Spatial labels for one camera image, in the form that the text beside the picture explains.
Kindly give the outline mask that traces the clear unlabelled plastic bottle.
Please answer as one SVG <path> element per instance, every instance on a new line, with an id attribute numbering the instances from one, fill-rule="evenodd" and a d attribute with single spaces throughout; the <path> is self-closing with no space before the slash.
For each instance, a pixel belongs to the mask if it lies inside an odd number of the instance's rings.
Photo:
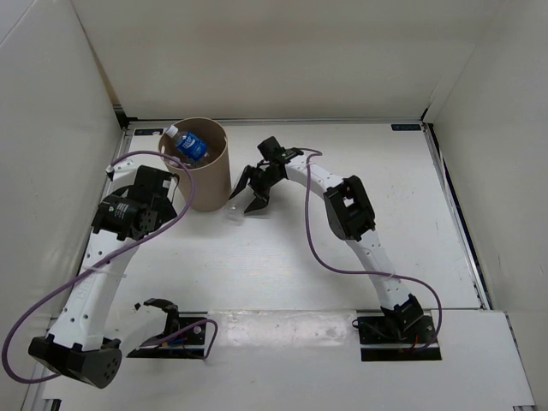
<path id="1" fill-rule="evenodd" d="M 245 210 L 255 199 L 253 190 L 245 187 L 235 197 L 228 200 L 223 208 L 224 217 L 234 224 L 242 224 L 245 219 Z"/>

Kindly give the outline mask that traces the blue Pocari Sweat bottle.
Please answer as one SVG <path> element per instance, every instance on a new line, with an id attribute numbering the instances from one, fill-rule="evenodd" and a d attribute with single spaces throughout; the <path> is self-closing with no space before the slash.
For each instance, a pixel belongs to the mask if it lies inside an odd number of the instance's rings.
<path id="1" fill-rule="evenodd" d="M 176 150 L 191 162 L 207 162 L 211 159 L 207 144 L 196 134 L 181 131 L 175 125 L 169 126 L 165 133 L 174 141 Z"/>

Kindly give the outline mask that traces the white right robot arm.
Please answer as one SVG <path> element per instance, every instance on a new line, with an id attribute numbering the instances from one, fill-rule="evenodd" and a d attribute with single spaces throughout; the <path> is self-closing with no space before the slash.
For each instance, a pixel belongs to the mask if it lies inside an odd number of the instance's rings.
<path id="1" fill-rule="evenodd" d="M 306 189 L 305 228 L 312 244 L 309 200 L 318 195 L 325 204 L 331 232 L 345 242 L 370 277 L 385 318 L 384 331 L 394 342 L 418 341 L 424 311 L 418 299 L 395 272 L 375 224 L 375 212 L 358 176 L 340 177 L 311 162 L 321 153 L 307 148 L 285 148 L 275 137 L 258 145 L 262 160 L 244 168 L 232 188 L 229 203 L 235 207 L 243 193 L 252 195 L 242 215 L 261 211 L 269 205 L 271 189 L 283 180 L 299 183 Z"/>

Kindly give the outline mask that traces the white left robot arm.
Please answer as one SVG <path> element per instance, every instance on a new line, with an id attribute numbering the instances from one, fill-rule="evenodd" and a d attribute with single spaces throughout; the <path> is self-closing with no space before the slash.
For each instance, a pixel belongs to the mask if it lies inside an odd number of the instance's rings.
<path id="1" fill-rule="evenodd" d="M 119 325 L 105 328 L 137 242 L 176 217 L 171 173 L 127 161 L 110 179 L 114 189 L 98 205 L 83 260 L 90 274 L 72 288 L 47 334 L 35 337 L 28 349 L 50 371 L 99 389 L 113 381 L 126 355 L 149 339 L 175 340 L 181 324 L 176 304 L 151 298 L 136 304 Z"/>

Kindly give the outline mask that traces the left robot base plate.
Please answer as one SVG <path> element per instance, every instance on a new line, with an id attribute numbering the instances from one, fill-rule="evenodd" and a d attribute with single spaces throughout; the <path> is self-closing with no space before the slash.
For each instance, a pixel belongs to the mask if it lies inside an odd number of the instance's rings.
<path id="1" fill-rule="evenodd" d="M 218 324 L 196 315 L 180 314 L 163 334 L 152 337 L 127 357 L 132 359 L 205 360 L 215 342 Z"/>

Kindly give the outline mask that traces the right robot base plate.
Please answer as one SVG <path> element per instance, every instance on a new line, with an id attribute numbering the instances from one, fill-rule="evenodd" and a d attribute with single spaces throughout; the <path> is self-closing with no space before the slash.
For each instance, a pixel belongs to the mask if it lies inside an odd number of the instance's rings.
<path id="1" fill-rule="evenodd" d="M 435 326 L 430 313 L 398 336 L 381 315 L 358 315 L 351 325 L 358 331 L 362 362 L 440 361 L 438 340 L 428 344 Z"/>

